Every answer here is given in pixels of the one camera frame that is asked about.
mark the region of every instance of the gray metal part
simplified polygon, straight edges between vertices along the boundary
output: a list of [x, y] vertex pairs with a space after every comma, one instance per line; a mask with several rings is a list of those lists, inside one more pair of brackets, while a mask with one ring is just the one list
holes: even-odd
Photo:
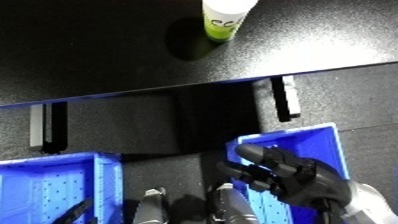
[[46, 105], [30, 106], [30, 147], [41, 148], [45, 141]]
[[249, 203], [237, 190], [220, 188], [219, 209], [223, 212], [222, 220], [225, 224], [259, 224], [259, 221], [250, 208]]
[[142, 199], [133, 224], [164, 224], [162, 195], [149, 194]]

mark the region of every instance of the black floor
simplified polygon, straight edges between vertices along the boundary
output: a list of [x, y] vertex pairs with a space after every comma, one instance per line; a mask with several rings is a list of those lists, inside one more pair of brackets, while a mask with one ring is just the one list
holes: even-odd
[[[398, 212], [396, 73], [397, 65], [385, 65], [297, 76], [303, 114], [285, 124], [277, 122], [264, 85], [253, 96], [250, 83], [74, 101], [66, 152], [124, 154], [127, 223], [144, 191], [159, 185], [168, 189], [172, 223], [205, 223], [206, 193], [224, 181], [215, 164], [225, 142], [335, 122], [352, 178], [379, 189]], [[29, 108], [1, 109], [0, 124], [2, 160], [40, 156], [28, 149]]]

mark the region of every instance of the perforated bin wall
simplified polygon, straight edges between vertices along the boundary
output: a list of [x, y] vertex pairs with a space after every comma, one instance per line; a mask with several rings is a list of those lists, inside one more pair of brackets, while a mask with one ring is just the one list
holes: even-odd
[[86, 198], [93, 207], [75, 223], [97, 217], [122, 223], [122, 173], [113, 154], [78, 153], [0, 161], [0, 223], [52, 223]]
[[[236, 146], [243, 143], [268, 148], [278, 146], [290, 150], [300, 157], [316, 158], [334, 167], [341, 176], [349, 178], [337, 128], [333, 123], [242, 136], [229, 142], [227, 144], [228, 159], [248, 165], [249, 161], [235, 153]], [[255, 192], [250, 190], [247, 185], [237, 181], [233, 181], [233, 184], [248, 199], [262, 224], [308, 224], [313, 222], [315, 212], [311, 209], [288, 206], [277, 201], [268, 192]]]

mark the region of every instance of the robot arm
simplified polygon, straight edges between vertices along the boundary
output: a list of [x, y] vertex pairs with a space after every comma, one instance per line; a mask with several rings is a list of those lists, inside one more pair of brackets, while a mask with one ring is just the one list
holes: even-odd
[[349, 224], [393, 224], [398, 217], [373, 187], [349, 181], [351, 202], [343, 209], [342, 218]]
[[228, 176], [259, 192], [270, 191], [279, 201], [318, 211], [315, 223], [397, 224], [398, 218], [374, 188], [342, 179], [322, 161], [299, 158], [279, 149], [240, 145], [236, 152], [255, 165], [220, 164]]

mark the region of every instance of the metal bracket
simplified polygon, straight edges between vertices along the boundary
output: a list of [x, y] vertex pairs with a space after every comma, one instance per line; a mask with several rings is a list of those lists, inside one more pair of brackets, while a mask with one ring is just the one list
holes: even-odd
[[66, 102], [30, 107], [30, 148], [58, 154], [68, 147], [68, 105]]

